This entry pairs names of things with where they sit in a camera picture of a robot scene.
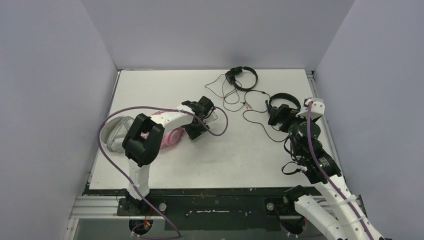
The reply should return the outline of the white grey gaming headset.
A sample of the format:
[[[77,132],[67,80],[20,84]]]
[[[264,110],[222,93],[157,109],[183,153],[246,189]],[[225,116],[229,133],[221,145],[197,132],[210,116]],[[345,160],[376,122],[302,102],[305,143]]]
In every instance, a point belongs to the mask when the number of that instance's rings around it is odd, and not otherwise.
[[[100,143],[109,152],[124,154],[123,141],[134,122],[131,116],[118,116],[109,120],[100,131]]]

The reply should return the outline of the black headset with microphone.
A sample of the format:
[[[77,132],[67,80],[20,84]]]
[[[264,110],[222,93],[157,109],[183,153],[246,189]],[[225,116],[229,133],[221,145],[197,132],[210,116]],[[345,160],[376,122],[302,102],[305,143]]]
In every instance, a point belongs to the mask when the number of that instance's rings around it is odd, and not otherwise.
[[[267,99],[264,101],[264,104],[265,104],[265,107],[266,107],[266,109],[265,109],[265,110],[263,110],[263,111],[255,110],[255,109],[253,109],[253,108],[250,106],[250,104],[249,104],[249,103],[248,103],[248,101],[247,101],[247,95],[248,95],[249,93],[253,93],[253,92],[261,93],[262,95],[267,96]],[[274,105],[272,105],[272,102],[273,102],[273,101],[275,101],[275,100],[284,100],[284,101],[287,101],[287,102],[292,103],[293,105],[295,105],[295,109],[298,109],[298,110],[300,110],[300,109],[301,109],[300,101],[299,101],[299,100],[298,100],[295,96],[293,96],[293,95],[291,95],[291,94],[289,94],[289,93],[279,92],[279,93],[276,93],[276,94],[274,94],[274,95],[270,95],[269,93],[267,93],[267,92],[265,92],[265,91],[256,90],[256,89],[248,90],[248,91],[244,94],[243,98],[244,98],[244,104],[245,104],[245,105],[247,105],[247,109],[246,109],[246,110],[242,113],[242,117],[243,117],[243,118],[244,118],[244,119],[245,119],[248,123],[256,124],[256,125],[260,125],[260,126],[262,127],[262,129],[264,130],[265,134],[267,135],[267,137],[268,137],[271,141],[273,141],[273,142],[275,142],[275,143],[282,143],[282,142],[284,142],[284,141],[286,140],[286,138],[284,138],[284,139],[282,139],[282,140],[276,140],[276,139],[272,138],[272,137],[270,136],[270,134],[267,132],[267,129],[266,129],[266,127],[265,127],[265,125],[264,125],[263,123],[261,123],[261,122],[259,122],[259,121],[253,121],[253,120],[250,120],[250,119],[248,119],[248,118],[245,116],[245,114],[246,114],[246,113],[249,113],[249,112],[261,113],[261,114],[267,113],[267,114],[268,114],[268,120],[269,120],[269,116],[270,116],[270,115],[269,115],[269,112],[271,112],[271,111],[272,111],[272,112],[273,112],[273,111],[277,111],[277,110],[278,110],[278,108],[282,105],[282,104],[281,104],[280,106],[274,106]],[[269,126],[271,126],[273,130],[280,132],[279,128],[276,128],[276,126],[277,126],[277,125],[281,125],[281,124],[280,124],[280,123],[278,123],[278,124],[276,124],[276,125],[274,125],[274,126],[272,126],[272,125],[269,125]]]

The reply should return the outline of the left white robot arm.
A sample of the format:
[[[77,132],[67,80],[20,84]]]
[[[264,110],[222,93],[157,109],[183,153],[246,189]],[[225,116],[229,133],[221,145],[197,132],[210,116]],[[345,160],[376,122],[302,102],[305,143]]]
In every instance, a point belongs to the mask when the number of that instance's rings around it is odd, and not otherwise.
[[[129,163],[129,178],[127,199],[130,209],[137,215],[145,214],[150,202],[145,198],[150,193],[149,173],[150,164],[158,156],[163,142],[169,144],[177,141],[180,133],[173,131],[182,128],[190,140],[195,140],[207,130],[205,121],[212,115],[217,116],[213,102],[203,96],[199,101],[184,101],[175,111],[163,110],[157,115],[147,116],[143,113],[135,117],[130,126],[122,147]]]

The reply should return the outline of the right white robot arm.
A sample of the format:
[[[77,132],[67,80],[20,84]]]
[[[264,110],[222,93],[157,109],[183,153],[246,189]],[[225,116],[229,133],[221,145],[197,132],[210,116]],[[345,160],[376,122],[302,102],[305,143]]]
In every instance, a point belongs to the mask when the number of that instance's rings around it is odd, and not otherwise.
[[[315,98],[305,101],[303,108],[286,104],[269,107],[271,126],[280,125],[287,133],[287,150],[311,185],[321,194],[331,209],[329,213],[305,188],[297,185],[283,196],[284,210],[298,213],[328,240],[383,240],[384,236],[371,224],[349,190],[341,169],[319,141],[321,128],[316,121],[325,112],[325,104]]]

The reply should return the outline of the pink headset with cable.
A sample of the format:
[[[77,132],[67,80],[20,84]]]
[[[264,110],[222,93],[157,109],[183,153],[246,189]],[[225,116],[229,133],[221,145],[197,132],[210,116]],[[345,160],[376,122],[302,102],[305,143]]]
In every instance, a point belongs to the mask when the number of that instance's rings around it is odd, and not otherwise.
[[[160,149],[172,147],[176,145],[182,137],[184,130],[177,123],[180,122],[179,117],[181,112],[179,111],[157,111],[151,115],[152,119],[164,127],[164,134],[161,140]]]

